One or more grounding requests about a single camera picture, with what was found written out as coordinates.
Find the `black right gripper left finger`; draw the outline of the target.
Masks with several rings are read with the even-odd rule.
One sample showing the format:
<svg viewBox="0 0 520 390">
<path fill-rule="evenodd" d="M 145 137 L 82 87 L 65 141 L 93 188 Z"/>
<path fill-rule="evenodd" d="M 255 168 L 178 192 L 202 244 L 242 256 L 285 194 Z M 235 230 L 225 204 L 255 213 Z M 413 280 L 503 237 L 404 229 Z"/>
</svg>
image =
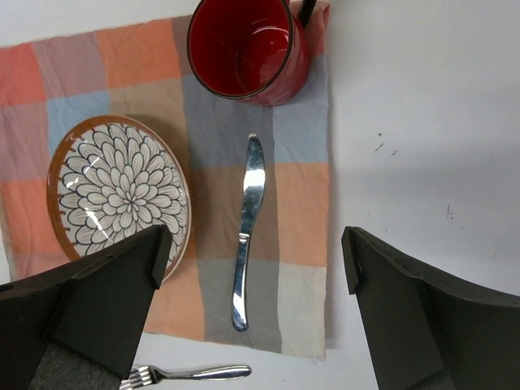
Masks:
<svg viewBox="0 0 520 390">
<path fill-rule="evenodd" d="M 172 235 L 148 227 L 1 287 L 3 389 L 117 389 L 132 369 Z"/>
</svg>

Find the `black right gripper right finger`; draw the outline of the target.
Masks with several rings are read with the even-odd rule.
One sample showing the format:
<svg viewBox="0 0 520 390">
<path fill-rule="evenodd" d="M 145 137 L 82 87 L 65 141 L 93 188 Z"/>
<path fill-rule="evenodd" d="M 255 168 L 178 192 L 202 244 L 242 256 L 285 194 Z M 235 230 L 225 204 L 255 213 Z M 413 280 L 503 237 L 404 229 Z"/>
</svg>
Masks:
<svg viewBox="0 0 520 390">
<path fill-rule="evenodd" d="M 342 238 L 381 389 L 517 389 L 519 298 L 419 261 L 360 227 Z"/>
</svg>

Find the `silver fork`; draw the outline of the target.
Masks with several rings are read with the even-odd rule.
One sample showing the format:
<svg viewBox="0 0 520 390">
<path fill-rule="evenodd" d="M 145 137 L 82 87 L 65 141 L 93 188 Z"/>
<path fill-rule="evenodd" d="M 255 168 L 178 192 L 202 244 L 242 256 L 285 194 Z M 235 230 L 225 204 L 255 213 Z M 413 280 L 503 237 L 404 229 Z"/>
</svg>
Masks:
<svg viewBox="0 0 520 390">
<path fill-rule="evenodd" d="M 120 389 L 138 389 L 161 383 L 163 380 L 219 381 L 241 379 L 252 374 L 248 365 L 224 365 L 196 370 L 170 371 L 157 366 L 134 368 L 127 379 L 121 381 Z"/>
</svg>

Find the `floral patterned brown-rimmed plate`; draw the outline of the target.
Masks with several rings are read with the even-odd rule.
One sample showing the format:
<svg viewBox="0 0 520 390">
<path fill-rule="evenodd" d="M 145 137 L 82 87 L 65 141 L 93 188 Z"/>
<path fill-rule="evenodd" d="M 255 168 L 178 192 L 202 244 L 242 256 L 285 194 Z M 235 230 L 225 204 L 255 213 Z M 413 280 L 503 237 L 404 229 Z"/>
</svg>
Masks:
<svg viewBox="0 0 520 390">
<path fill-rule="evenodd" d="M 170 277 L 188 247 L 193 212 L 185 174 L 167 143 L 135 119 L 99 115 L 74 126 L 51 159 L 46 204 L 70 260 L 165 225 Z"/>
</svg>

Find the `silver butter knife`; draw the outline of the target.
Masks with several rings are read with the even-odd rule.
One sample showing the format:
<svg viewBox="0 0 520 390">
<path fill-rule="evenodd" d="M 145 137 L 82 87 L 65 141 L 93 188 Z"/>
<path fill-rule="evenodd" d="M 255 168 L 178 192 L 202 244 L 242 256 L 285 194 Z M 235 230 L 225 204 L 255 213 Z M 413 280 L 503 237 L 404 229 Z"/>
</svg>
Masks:
<svg viewBox="0 0 520 390">
<path fill-rule="evenodd" d="M 249 245 L 254 224 L 262 207 L 265 183 L 266 170 L 262 143 L 256 133 L 250 133 L 232 288 L 232 326 L 238 332 L 244 332 L 249 327 L 246 309 L 246 273 L 249 261 Z"/>
</svg>

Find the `checkered orange blue cloth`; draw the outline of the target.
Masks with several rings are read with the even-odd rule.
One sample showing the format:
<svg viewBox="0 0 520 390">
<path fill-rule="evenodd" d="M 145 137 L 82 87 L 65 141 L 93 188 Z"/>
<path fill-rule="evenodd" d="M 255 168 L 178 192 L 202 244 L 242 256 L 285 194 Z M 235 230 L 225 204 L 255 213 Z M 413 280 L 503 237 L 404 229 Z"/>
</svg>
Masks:
<svg viewBox="0 0 520 390">
<path fill-rule="evenodd" d="M 309 77 L 277 107 L 205 90 L 189 69 L 186 16 L 2 48 L 1 219 L 11 278 L 67 262 L 46 206 L 59 142 L 87 118 L 130 116 L 172 149 L 193 205 L 188 248 L 154 295 L 145 330 L 324 359 L 329 11 L 316 4 L 305 31 Z M 249 253 L 249 329 L 238 332 L 232 277 L 250 133 L 262 142 L 266 190 Z"/>
</svg>

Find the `red ceramic mug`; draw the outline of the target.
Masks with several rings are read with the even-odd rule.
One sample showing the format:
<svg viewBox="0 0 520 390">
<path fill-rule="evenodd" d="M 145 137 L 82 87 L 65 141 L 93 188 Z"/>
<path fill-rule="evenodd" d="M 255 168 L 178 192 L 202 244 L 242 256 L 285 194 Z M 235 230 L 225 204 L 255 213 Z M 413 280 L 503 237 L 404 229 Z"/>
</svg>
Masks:
<svg viewBox="0 0 520 390">
<path fill-rule="evenodd" d="M 308 77 L 305 32 L 315 6 L 304 1 L 293 13 L 282 0 L 200 2 L 186 45 L 194 76 L 219 98 L 283 105 Z"/>
</svg>

